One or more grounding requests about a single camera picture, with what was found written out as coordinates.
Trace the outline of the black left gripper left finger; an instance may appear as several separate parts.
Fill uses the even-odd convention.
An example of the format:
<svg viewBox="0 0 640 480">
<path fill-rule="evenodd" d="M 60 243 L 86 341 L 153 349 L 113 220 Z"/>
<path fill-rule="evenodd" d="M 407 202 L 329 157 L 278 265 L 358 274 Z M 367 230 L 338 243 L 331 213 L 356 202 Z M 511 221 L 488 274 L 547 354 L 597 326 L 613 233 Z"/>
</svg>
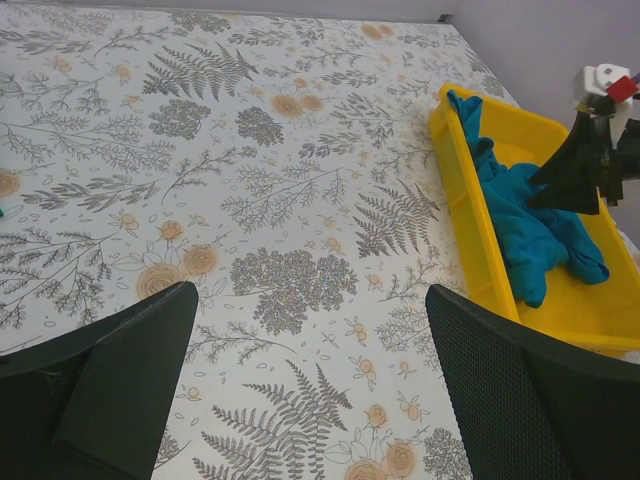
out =
<svg viewBox="0 0 640 480">
<path fill-rule="evenodd" d="M 150 478 L 197 306 L 179 282 L 2 356 L 2 478 Z"/>
</svg>

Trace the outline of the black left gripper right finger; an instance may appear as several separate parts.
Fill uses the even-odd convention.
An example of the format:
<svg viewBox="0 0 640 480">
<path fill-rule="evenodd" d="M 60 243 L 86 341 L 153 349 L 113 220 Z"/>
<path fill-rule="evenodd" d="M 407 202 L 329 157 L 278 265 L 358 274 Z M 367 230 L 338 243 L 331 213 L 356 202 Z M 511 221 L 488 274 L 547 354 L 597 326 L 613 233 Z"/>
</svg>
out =
<svg viewBox="0 0 640 480">
<path fill-rule="evenodd" d="M 442 285 L 425 306 L 476 479 L 636 479 L 639 367 L 496 315 Z"/>
</svg>

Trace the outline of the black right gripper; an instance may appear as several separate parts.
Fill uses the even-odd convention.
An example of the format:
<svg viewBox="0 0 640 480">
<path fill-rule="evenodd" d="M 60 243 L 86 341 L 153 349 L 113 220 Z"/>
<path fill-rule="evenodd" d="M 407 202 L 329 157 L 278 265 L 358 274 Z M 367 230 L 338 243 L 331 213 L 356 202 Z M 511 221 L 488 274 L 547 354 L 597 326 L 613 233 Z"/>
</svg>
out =
<svg viewBox="0 0 640 480">
<path fill-rule="evenodd" d="M 527 206 L 585 215 L 599 213 L 600 199 L 617 206 L 623 183 L 639 179 L 639 121 L 626 122 L 616 146 L 610 133 L 608 118 L 578 113 L 561 146 L 529 178 L 539 190 Z"/>
</svg>

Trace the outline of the blue t shirt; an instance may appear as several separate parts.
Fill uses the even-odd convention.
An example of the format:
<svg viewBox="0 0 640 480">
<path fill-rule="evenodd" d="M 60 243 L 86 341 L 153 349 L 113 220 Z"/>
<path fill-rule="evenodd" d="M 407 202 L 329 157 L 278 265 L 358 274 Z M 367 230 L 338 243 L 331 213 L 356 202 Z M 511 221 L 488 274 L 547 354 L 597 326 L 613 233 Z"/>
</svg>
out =
<svg viewBox="0 0 640 480">
<path fill-rule="evenodd" d="M 542 190 L 529 183 L 539 167 L 507 167 L 497 160 L 494 141 L 480 134 L 483 100 L 464 99 L 452 90 L 447 98 L 464 131 L 514 297 L 540 307 L 547 294 L 546 274 L 560 265 L 586 285 L 606 282 L 610 271 L 577 214 L 527 206 Z"/>
</svg>

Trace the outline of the yellow plastic bin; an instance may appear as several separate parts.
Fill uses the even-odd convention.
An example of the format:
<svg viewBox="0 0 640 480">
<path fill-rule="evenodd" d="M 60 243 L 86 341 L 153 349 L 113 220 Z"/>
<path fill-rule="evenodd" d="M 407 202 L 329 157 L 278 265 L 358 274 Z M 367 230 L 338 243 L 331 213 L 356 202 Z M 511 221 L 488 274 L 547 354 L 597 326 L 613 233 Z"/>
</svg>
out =
<svg viewBox="0 0 640 480">
<path fill-rule="evenodd" d="M 560 266 L 546 275 L 539 308 L 514 298 L 484 195 L 458 115 L 447 94 L 472 91 L 453 84 L 439 91 L 428 120 L 451 214 L 469 298 L 483 308 L 585 349 L 622 356 L 639 349 L 639 270 L 607 208 L 581 220 L 604 256 L 607 282 L 588 286 Z"/>
</svg>

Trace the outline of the floral patterned table mat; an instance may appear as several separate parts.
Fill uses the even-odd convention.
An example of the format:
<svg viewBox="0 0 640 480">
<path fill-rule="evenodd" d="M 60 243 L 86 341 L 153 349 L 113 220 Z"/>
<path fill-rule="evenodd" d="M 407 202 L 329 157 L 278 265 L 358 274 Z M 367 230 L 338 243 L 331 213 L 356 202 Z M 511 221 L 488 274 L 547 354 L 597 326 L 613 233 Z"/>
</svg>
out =
<svg viewBox="0 0 640 480">
<path fill-rule="evenodd" d="M 446 84 L 507 167 L 567 137 L 446 24 L 3 2 L 1 358 L 188 281 L 148 479 L 471 478 L 425 306 L 472 301 Z"/>
</svg>

